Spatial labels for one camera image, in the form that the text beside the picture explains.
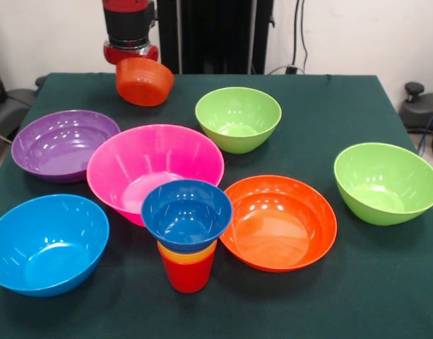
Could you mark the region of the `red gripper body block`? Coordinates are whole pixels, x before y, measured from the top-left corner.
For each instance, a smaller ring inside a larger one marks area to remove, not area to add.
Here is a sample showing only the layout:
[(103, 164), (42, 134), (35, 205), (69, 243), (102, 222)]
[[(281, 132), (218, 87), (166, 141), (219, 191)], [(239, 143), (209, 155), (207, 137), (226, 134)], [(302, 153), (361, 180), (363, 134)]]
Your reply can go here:
[(153, 61), (158, 61), (159, 49), (156, 45), (147, 43), (141, 47), (122, 49), (114, 46), (109, 41), (105, 41), (103, 47), (104, 56), (107, 62), (116, 65), (123, 59), (127, 58), (147, 58)]

